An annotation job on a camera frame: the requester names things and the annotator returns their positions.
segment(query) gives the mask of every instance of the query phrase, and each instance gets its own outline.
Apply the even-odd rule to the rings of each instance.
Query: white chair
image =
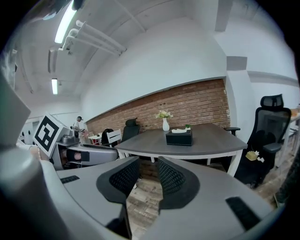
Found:
[[[122,139],[122,133],[121,133],[120,129],[113,131],[111,133],[106,133],[106,134],[107,134],[107,139],[108,139],[109,143],[114,143],[114,142]]]

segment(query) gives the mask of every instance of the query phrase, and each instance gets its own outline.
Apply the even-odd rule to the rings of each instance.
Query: white tissue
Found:
[[[172,133],[186,133],[187,129],[172,129]]]
[[[257,160],[258,160],[258,161],[261,161],[262,163],[264,162],[263,157],[262,157],[262,158],[258,157]]]

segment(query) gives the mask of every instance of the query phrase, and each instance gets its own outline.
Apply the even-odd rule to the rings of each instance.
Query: white vase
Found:
[[[164,131],[169,131],[170,130],[170,126],[167,122],[167,118],[163,118],[163,130]]]

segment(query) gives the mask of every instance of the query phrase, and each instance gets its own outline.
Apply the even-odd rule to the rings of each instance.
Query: brick wall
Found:
[[[136,117],[140,132],[162,128],[162,119],[155,119],[159,110],[168,110],[174,116],[168,119],[170,127],[209,122],[230,126],[224,82],[216,79],[175,87],[124,104],[88,121],[88,130],[94,134],[106,128],[123,131],[125,121]]]

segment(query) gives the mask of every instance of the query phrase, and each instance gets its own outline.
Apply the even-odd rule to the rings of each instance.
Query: black tissue box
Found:
[[[192,130],[188,130],[185,133],[172,133],[172,131],[169,131],[165,138],[168,145],[192,146],[193,144]]]

